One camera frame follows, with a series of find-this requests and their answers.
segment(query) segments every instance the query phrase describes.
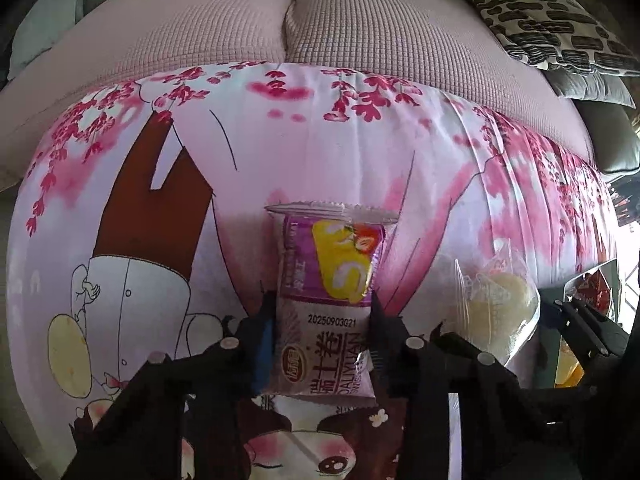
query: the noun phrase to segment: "red oval logo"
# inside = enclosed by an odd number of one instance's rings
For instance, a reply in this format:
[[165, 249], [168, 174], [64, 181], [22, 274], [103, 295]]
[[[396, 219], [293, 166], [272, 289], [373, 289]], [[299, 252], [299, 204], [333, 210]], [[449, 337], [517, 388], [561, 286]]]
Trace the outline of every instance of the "red oval logo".
[[296, 345], [287, 345], [282, 351], [282, 372], [290, 383], [299, 383], [305, 378], [305, 355]]

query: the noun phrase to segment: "pink sofa cover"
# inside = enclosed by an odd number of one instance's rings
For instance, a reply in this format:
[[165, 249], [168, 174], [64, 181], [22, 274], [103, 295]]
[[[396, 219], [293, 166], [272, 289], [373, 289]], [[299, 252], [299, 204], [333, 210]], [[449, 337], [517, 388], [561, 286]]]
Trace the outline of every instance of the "pink sofa cover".
[[510, 59], [463, 0], [108, 0], [0, 93], [0, 189], [24, 176], [44, 131], [87, 92], [239, 60], [402, 76], [490, 106], [593, 163], [572, 102]]

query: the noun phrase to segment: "cartoon hand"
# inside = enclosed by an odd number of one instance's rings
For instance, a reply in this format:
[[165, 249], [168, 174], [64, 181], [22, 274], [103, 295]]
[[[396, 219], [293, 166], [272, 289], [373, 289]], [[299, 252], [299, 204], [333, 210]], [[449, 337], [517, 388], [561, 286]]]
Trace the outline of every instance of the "cartoon hand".
[[100, 294], [100, 285], [94, 285], [91, 282], [82, 282], [82, 290], [86, 292], [87, 303], [93, 303], [95, 298]]

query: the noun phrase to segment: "black and white pillow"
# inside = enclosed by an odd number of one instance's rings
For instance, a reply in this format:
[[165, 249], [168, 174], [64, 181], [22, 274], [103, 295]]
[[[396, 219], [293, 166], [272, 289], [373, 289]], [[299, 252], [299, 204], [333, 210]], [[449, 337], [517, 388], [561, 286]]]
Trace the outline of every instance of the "black and white pillow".
[[507, 53], [569, 72], [640, 76], [640, 62], [575, 0], [471, 0]]

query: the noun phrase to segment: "plastic bag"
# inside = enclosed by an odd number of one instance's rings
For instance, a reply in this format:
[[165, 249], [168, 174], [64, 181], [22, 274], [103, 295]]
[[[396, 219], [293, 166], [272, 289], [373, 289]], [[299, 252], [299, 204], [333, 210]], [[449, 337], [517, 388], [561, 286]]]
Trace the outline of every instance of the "plastic bag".
[[398, 216], [333, 203], [266, 209], [278, 214], [280, 248], [269, 393], [333, 403], [374, 398], [366, 349], [371, 291]]
[[448, 328], [507, 364], [533, 334], [540, 295], [523, 259], [506, 241], [474, 278], [453, 263], [456, 307]]

